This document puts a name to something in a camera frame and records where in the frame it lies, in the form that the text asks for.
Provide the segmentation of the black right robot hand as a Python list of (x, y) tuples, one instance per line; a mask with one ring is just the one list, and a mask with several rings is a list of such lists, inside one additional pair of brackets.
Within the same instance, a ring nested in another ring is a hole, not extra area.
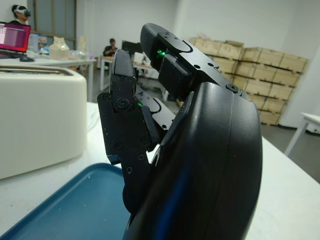
[(259, 197), (261, 122), (246, 92), (165, 28), (146, 23), (140, 45), (158, 80), (183, 102), (164, 133), (136, 98), (129, 54), (113, 57), (97, 97), (105, 151), (120, 164), (125, 240), (243, 240)]

